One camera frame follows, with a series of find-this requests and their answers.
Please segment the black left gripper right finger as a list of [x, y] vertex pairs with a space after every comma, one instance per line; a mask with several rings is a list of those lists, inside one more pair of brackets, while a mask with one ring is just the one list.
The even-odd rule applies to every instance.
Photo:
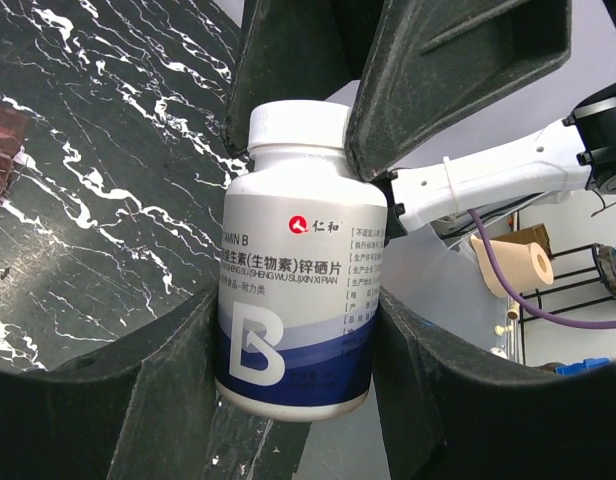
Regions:
[[616, 479], [616, 362], [561, 376], [379, 299], [373, 380], [394, 479]]

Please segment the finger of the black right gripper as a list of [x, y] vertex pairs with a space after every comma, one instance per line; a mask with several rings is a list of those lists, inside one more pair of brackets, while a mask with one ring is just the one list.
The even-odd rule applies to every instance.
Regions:
[[381, 1], [246, 1], [226, 101], [227, 152], [247, 149], [250, 116], [279, 100], [325, 100], [362, 76]]
[[561, 67], [569, 1], [387, 1], [359, 81], [346, 154], [371, 181], [455, 123]]

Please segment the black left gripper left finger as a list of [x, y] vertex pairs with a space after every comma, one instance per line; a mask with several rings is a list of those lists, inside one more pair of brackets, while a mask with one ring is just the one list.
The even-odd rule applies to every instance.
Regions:
[[0, 479], [199, 479], [217, 288], [47, 372], [0, 371]]

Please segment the white vitamin pill bottle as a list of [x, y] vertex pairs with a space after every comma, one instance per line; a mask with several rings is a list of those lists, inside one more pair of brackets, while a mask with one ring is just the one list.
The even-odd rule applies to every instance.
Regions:
[[388, 209], [347, 165], [349, 117], [326, 101], [256, 107], [253, 169], [226, 191], [214, 376], [257, 416], [331, 419], [369, 391]]

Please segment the red weekly pill organizer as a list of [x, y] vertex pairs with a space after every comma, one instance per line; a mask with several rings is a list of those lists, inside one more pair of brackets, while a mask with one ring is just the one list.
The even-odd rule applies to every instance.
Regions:
[[0, 201], [14, 172], [14, 157], [24, 142], [29, 117], [0, 104]]

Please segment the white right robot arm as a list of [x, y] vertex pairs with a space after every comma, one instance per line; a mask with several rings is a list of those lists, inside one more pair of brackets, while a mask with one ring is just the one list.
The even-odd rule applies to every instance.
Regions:
[[224, 145], [334, 156], [378, 194], [391, 237], [529, 194], [616, 194], [616, 83], [534, 134], [398, 167], [561, 67], [571, 14], [568, 1], [247, 1]]

